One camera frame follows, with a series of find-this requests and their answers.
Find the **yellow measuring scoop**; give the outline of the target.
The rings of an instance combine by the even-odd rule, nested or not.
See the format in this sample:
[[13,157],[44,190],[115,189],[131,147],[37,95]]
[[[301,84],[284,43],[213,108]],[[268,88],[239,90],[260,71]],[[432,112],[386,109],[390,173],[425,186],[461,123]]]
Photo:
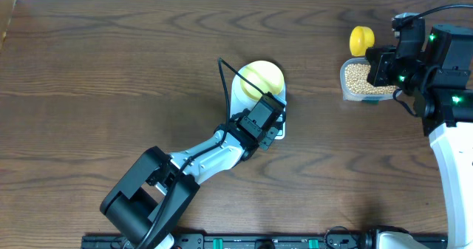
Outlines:
[[368,48],[375,44],[374,32],[369,27],[357,26],[350,34],[350,52],[355,57],[365,56]]

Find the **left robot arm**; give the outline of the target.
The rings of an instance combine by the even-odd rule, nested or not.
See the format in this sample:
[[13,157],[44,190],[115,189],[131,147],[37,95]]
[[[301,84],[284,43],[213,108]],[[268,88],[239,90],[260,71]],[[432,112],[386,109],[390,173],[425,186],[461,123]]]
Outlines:
[[147,149],[103,199],[101,213],[134,248],[171,248],[171,232],[201,184],[268,149],[284,120],[279,110],[244,110],[191,149]]

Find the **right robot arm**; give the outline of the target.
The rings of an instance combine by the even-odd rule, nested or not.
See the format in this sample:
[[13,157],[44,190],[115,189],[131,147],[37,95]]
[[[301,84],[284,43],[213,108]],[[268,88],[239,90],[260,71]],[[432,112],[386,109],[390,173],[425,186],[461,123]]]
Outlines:
[[398,46],[365,52],[373,86],[396,86],[412,97],[408,113],[419,117],[438,163],[445,199],[448,248],[472,247],[472,91],[466,84],[472,30],[436,24],[428,36],[409,27]]

